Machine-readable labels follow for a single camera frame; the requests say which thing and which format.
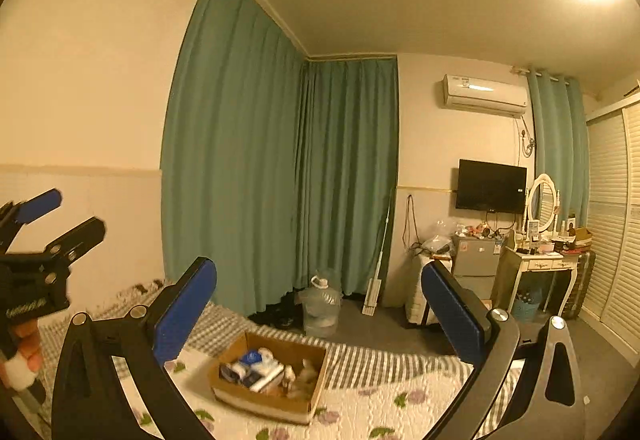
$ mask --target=blue gripper pad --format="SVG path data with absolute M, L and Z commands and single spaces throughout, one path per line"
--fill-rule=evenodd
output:
M 49 189 L 37 197 L 20 204 L 15 221 L 19 224 L 30 224 L 41 216 L 60 207 L 62 195 L 57 189 Z
M 438 260 L 422 268 L 422 293 L 463 362 L 479 366 L 490 335 L 487 309 L 478 297 L 460 287 Z
M 148 310 L 153 352 L 162 365 L 182 350 L 193 326 L 216 288 L 216 266 L 197 258 L 175 285 L 165 287 Z

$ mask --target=black suitcase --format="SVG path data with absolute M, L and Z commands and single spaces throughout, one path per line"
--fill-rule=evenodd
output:
M 582 303 L 584 302 L 584 296 L 587 293 L 589 287 L 589 281 L 591 279 L 591 273 L 593 272 L 593 263 L 596 261 L 596 253 L 593 251 L 586 251 L 580 253 L 578 256 L 578 277 L 575 279 L 574 289 L 569 294 L 569 298 L 562 310 L 562 318 L 575 319 L 580 313 Z M 548 310 L 553 313 L 557 313 L 562 305 L 562 299 L 569 285 L 571 279 L 570 271 L 560 271 L 556 274 L 556 285 L 554 291 L 549 299 Z

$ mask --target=flat mop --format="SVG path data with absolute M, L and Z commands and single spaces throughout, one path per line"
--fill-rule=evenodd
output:
M 389 227 L 389 211 L 391 205 L 386 209 L 385 220 L 385 232 L 382 234 L 382 245 L 380 245 L 380 254 L 378 255 L 378 264 L 376 265 L 376 272 L 373 277 L 369 279 L 367 285 L 367 296 L 364 298 L 364 305 L 362 306 L 362 313 L 364 315 L 373 315 L 376 311 L 376 305 L 378 304 L 378 294 L 380 293 L 380 284 L 382 280 L 378 277 L 380 275 L 380 264 L 382 263 L 382 252 L 385 250 L 386 228 Z

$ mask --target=air conditioner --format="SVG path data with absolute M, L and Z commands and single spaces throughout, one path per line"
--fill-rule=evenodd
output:
M 444 104 L 449 108 L 509 117 L 520 117 L 527 109 L 529 96 L 523 86 L 449 74 L 443 85 Z

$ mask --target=bed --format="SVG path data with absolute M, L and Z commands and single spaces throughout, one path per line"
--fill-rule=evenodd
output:
M 149 305 L 164 285 L 162 280 L 136 285 L 90 312 L 93 319 L 121 317 L 133 305 Z M 50 396 L 56 366 L 71 316 L 40 327 L 47 389 L 42 407 L 42 434 L 50 438 Z M 276 422 L 217 402 L 207 386 L 206 371 L 218 355 L 244 330 L 290 341 L 325 346 L 329 364 L 325 391 L 309 426 Z M 114 363 L 127 400 L 140 427 L 162 438 L 146 412 L 123 359 Z M 331 440 L 335 438 L 421 439 L 460 391 L 472 366 L 453 356 L 393 354 L 370 348 L 331 343 L 293 332 L 258 326 L 237 313 L 209 303 L 176 361 L 166 366 L 176 387 L 196 415 L 218 440 Z M 478 432 L 495 429 L 520 370 L 512 368 L 500 395 Z

